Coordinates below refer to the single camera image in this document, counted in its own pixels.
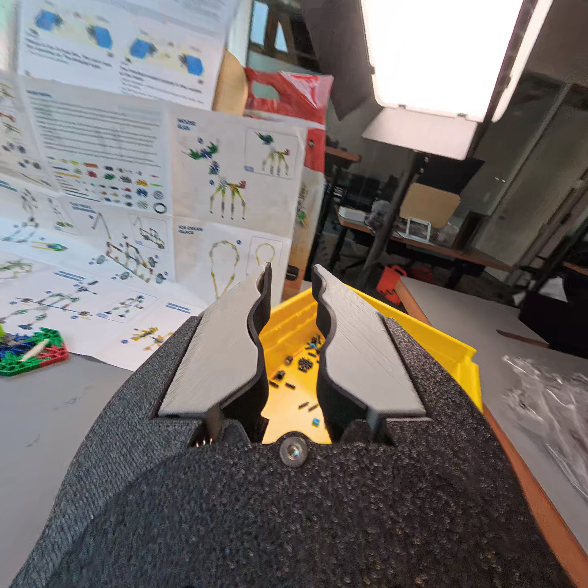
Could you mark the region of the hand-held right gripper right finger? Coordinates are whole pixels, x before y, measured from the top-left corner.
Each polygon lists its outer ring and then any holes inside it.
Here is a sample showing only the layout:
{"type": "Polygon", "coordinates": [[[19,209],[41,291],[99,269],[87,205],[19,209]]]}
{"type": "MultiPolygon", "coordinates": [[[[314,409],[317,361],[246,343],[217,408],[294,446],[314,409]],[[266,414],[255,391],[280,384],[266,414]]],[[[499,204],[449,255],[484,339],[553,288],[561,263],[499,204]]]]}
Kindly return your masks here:
{"type": "Polygon", "coordinates": [[[428,420],[428,411],[386,318],[322,265],[312,268],[322,336],[316,392],[332,440],[356,421],[373,437],[386,423],[428,420]]]}

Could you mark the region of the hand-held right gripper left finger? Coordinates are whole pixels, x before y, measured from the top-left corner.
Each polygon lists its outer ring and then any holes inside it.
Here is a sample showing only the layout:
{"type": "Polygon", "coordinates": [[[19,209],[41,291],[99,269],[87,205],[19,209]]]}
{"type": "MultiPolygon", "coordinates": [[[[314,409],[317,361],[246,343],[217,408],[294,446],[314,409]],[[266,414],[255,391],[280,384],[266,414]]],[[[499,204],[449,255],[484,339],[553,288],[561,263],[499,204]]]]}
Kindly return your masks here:
{"type": "Polygon", "coordinates": [[[260,334],[270,319],[272,266],[247,275],[203,313],[158,410],[194,417],[217,439],[226,420],[250,439],[269,397],[260,334]]]}

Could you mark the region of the colourful toy rod model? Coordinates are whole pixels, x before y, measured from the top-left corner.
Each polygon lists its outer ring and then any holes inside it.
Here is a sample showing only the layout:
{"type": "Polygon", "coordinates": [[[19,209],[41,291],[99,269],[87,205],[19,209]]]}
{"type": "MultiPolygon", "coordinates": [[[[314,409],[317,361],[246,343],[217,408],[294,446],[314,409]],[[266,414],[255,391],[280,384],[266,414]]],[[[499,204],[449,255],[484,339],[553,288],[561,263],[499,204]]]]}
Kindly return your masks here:
{"type": "Polygon", "coordinates": [[[10,334],[1,330],[1,377],[36,371],[70,358],[61,333],[41,327],[31,334],[10,334]]]}

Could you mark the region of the white printed task sheet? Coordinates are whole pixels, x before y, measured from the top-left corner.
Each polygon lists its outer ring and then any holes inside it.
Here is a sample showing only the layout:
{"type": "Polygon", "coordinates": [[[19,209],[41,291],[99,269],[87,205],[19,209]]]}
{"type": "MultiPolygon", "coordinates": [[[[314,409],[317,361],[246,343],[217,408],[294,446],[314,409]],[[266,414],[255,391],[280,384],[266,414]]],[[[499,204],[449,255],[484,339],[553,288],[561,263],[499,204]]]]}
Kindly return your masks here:
{"type": "Polygon", "coordinates": [[[239,1],[19,4],[19,75],[209,111],[239,1]]]}

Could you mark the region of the pile of toy building pieces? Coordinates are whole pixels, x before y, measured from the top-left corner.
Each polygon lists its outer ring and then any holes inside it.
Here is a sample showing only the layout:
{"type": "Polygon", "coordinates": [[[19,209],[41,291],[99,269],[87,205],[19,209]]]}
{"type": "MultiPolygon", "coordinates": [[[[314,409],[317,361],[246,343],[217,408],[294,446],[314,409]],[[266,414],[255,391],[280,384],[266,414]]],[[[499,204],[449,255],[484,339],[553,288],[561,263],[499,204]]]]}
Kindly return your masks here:
{"type": "Polygon", "coordinates": [[[287,352],[280,365],[270,370],[267,419],[326,429],[316,391],[320,350],[320,337],[314,336],[298,350],[287,352]]]}

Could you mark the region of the yellow plastic bin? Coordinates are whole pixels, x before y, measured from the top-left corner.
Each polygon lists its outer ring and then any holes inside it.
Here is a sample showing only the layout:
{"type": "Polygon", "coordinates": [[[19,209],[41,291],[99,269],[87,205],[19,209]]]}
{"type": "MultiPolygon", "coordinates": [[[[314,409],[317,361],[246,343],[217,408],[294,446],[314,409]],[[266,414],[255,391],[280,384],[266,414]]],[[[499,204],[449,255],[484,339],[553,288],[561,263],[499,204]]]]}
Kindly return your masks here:
{"type": "MultiPolygon", "coordinates": [[[[415,318],[358,290],[355,293],[382,315],[397,321],[457,381],[479,411],[483,412],[479,367],[473,361],[475,349],[432,327],[424,314],[415,318]]],[[[272,309],[260,336],[268,378],[270,370],[280,365],[287,352],[298,350],[319,334],[316,327],[317,308],[312,291],[308,289],[272,309]]],[[[267,404],[268,401],[261,413],[265,419],[267,404]]],[[[262,442],[274,443],[290,432],[304,434],[314,443],[331,443],[327,428],[311,430],[296,423],[281,423],[279,418],[268,419],[262,442]]]]}

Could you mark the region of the wooden background table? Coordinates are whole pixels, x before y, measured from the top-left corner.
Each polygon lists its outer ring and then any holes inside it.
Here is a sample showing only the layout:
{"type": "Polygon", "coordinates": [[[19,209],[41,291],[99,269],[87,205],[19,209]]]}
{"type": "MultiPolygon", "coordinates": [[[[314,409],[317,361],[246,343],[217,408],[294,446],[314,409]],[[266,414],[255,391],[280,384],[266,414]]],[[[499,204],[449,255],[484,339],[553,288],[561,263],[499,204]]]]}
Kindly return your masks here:
{"type": "MultiPolygon", "coordinates": [[[[339,224],[342,227],[345,227],[346,229],[360,231],[371,237],[375,237],[375,234],[371,231],[370,227],[368,227],[364,223],[356,222],[353,219],[347,219],[345,216],[341,215],[341,209],[337,210],[337,219],[339,224]]],[[[426,252],[430,252],[430,254],[435,254],[437,256],[445,256],[450,259],[459,259],[462,261],[473,263],[475,265],[480,265],[483,268],[493,268],[507,273],[511,273],[514,270],[513,266],[509,266],[508,264],[499,261],[498,259],[493,258],[488,254],[484,254],[476,249],[472,249],[469,251],[461,251],[459,249],[451,249],[449,247],[445,247],[434,242],[422,243],[414,239],[404,238],[396,232],[392,232],[392,234],[389,237],[389,240],[403,244],[406,247],[422,249],[426,252]]]]}

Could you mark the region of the black light stand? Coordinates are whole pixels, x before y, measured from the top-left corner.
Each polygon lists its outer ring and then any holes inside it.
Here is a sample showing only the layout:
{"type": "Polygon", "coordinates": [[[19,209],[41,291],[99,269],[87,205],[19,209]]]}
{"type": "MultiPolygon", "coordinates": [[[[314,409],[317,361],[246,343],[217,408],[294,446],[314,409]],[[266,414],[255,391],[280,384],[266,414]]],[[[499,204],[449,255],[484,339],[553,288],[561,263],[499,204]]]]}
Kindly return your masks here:
{"type": "Polygon", "coordinates": [[[423,173],[425,167],[428,165],[430,157],[432,156],[431,153],[419,151],[410,151],[409,155],[408,166],[401,175],[398,187],[390,200],[390,207],[383,218],[381,227],[375,232],[375,237],[367,254],[367,258],[355,282],[354,288],[356,290],[364,291],[369,281],[371,270],[379,261],[380,255],[385,250],[386,244],[390,239],[394,222],[398,216],[401,204],[405,199],[409,187],[423,173]]]}

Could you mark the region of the clear plastic bag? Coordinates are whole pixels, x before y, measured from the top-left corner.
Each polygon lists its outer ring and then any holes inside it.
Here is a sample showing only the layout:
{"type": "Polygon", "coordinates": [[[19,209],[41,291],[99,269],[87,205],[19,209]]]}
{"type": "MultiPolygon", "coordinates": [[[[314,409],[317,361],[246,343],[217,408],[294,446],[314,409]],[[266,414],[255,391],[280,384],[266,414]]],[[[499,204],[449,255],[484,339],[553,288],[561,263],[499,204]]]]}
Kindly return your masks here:
{"type": "Polygon", "coordinates": [[[517,377],[505,394],[511,419],[540,437],[571,485],[587,500],[587,376],[560,375],[519,356],[503,362],[517,377]]]}

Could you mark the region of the black case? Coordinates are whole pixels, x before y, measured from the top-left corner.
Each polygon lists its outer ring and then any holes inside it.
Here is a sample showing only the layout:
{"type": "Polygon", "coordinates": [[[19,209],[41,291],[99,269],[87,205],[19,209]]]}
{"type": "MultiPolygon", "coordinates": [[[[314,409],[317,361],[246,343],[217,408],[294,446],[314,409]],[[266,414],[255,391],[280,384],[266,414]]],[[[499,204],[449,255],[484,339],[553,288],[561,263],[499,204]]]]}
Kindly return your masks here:
{"type": "Polygon", "coordinates": [[[587,358],[587,287],[567,302],[528,291],[519,305],[518,319],[551,349],[587,358]]]}

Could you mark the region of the white folded instruction booklet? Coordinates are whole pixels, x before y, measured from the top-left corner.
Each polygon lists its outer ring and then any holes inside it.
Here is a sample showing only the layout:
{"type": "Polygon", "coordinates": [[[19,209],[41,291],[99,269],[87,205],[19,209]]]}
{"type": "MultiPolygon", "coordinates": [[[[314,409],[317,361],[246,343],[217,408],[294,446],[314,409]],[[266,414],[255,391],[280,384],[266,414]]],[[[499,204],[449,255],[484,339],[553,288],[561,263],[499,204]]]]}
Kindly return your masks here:
{"type": "Polygon", "coordinates": [[[1,329],[135,370],[267,264],[297,293],[321,129],[1,74],[1,329]]]}

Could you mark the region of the studio light panel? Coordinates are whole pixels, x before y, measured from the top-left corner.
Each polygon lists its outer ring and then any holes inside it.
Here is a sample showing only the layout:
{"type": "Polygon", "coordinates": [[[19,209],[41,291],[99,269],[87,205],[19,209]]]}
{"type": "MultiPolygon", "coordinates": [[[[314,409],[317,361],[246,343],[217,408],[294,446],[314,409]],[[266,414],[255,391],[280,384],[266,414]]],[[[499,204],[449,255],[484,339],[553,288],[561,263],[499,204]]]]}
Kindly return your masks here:
{"type": "Polygon", "coordinates": [[[361,1],[370,141],[463,160],[504,114],[553,1],[361,1]]]}

